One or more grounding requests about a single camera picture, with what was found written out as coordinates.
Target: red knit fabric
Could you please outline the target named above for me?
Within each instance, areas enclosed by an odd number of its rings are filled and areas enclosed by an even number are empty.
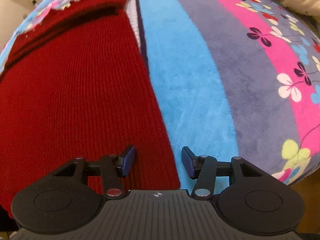
[[[126,0],[81,0],[21,35],[0,82],[0,204],[76,156],[137,158],[126,189],[179,188]],[[95,180],[92,185],[100,190]]]

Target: ribbed black surface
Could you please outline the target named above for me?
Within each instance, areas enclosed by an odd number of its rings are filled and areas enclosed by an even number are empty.
[[[22,229],[13,240],[247,240],[300,239],[295,233],[252,236],[226,224],[209,202],[191,199],[185,190],[132,190],[109,201],[86,226],[62,235],[36,235]]]

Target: wooden floor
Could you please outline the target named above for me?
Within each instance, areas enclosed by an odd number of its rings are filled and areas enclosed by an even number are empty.
[[[298,227],[300,233],[320,233],[320,169],[292,186],[305,202],[306,212]]]

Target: circular pad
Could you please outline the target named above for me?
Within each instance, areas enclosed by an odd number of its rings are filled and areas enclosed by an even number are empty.
[[[62,190],[47,190],[35,198],[35,205],[43,211],[59,211],[71,204],[71,195]]]
[[[256,190],[245,196],[245,203],[256,211],[271,212],[282,205],[282,199],[273,192]]]

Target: blue fleece fabric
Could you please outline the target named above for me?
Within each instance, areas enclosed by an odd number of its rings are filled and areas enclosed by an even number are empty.
[[[140,0],[149,71],[174,152],[181,188],[193,188],[181,149],[230,161],[238,155],[231,111],[211,53],[177,0]],[[228,186],[217,179],[215,193]]]

